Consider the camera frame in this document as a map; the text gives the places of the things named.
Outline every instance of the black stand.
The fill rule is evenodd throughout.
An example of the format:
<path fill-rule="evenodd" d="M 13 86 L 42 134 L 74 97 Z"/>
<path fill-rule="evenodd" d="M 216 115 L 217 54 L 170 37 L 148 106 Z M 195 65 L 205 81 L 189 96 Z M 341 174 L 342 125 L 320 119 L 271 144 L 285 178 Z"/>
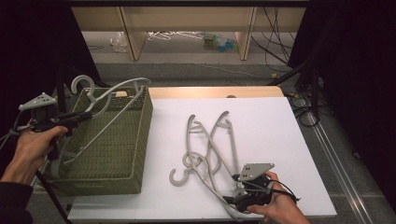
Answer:
<path fill-rule="evenodd" d="M 317 43 L 311 50 L 311 53 L 309 54 L 305 62 L 298 65 L 281 78 L 278 78 L 268 84 L 269 86 L 276 86 L 288 80 L 289 78 L 300 74 L 295 84 L 295 89 L 297 91 L 306 91 L 308 86 L 311 86 L 312 98 L 310 107 L 311 112 L 314 114 L 317 120 L 318 78 L 320 62 L 325 60 L 326 56 L 328 56 L 328 54 L 332 50 L 332 47 L 335 44 L 337 36 L 342 27 L 344 26 L 348 12 L 351 9 L 352 4 L 350 2 L 352 1 L 346 0 L 338 3 L 338 7 L 323 26 L 319 34 Z"/>

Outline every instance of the woven basket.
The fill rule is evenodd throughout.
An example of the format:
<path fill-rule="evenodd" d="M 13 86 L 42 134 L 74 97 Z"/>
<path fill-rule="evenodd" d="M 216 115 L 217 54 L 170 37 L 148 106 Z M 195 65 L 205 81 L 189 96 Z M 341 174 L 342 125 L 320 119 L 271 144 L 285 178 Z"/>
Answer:
<path fill-rule="evenodd" d="M 107 91 L 97 88 L 94 96 Z M 119 88 L 127 97 L 115 97 L 101 116 L 82 122 L 74 131 L 65 152 L 77 153 L 86 146 L 136 95 L 134 88 Z M 93 108 L 105 106 L 106 99 Z M 82 91 L 73 111 L 84 111 L 90 104 L 87 91 Z M 48 167 L 45 172 L 54 191 L 63 196 L 136 194 L 141 192 L 152 103 L 148 88 L 125 110 L 75 161 L 61 158 L 58 176 Z"/>

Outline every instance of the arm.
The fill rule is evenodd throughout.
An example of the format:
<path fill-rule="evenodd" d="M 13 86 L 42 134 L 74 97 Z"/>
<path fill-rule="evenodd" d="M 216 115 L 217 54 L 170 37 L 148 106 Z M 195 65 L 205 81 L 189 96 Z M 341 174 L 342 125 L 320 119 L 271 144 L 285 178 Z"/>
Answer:
<path fill-rule="evenodd" d="M 273 180 L 278 180 L 275 173 L 267 171 L 265 174 Z M 274 182 L 273 188 L 278 190 L 284 190 L 282 186 L 280 186 L 276 182 Z M 247 210 L 251 213 L 264 215 L 264 222 L 272 219 L 280 224 L 309 223 L 308 219 L 306 219 L 306 217 L 297 207 L 294 201 L 289 196 L 284 194 L 273 193 L 272 200 L 269 204 L 264 206 L 260 206 L 257 204 L 251 205 L 247 208 Z"/>
<path fill-rule="evenodd" d="M 0 222 L 32 223 L 25 211 L 33 188 L 30 186 L 35 172 L 44 165 L 52 150 L 50 140 L 65 134 L 65 127 L 55 127 L 43 133 L 30 130 L 21 133 L 15 155 L 0 179 Z"/>

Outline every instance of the black sleeve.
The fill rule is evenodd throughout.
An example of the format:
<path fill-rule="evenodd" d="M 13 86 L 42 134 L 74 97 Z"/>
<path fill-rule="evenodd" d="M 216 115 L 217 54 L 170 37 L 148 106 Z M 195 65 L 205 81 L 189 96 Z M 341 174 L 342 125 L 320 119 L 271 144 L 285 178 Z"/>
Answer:
<path fill-rule="evenodd" d="M 32 192 L 31 186 L 0 182 L 0 223 L 33 223 L 25 210 Z"/>

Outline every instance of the table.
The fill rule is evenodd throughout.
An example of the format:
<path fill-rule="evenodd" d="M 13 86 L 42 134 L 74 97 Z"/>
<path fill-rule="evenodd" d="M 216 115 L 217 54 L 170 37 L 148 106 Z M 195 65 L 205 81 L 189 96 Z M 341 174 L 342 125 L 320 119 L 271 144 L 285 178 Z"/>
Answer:
<path fill-rule="evenodd" d="M 239 166 L 243 163 L 273 162 L 280 180 L 290 187 L 307 216 L 335 216 L 330 197 L 312 161 L 309 150 L 278 87 L 150 88 L 154 105 L 148 136 L 142 192 L 137 195 L 77 197 L 69 219 L 74 222 L 178 222 L 231 220 L 218 200 L 198 177 L 191 174 L 181 187 L 169 182 L 169 173 L 183 171 L 186 123 L 195 114 L 211 128 L 225 109 L 233 123 Z M 225 98 L 229 95 L 237 98 Z M 218 146 L 226 149 L 226 134 L 217 134 Z M 206 141 L 192 136 L 194 151 Z M 222 151 L 226 160 L 228 150 Z M 224 195 L 231 194 L 224 168 L 218 184 Z M 239 217 L 261 219 L 258 215 Z"/>

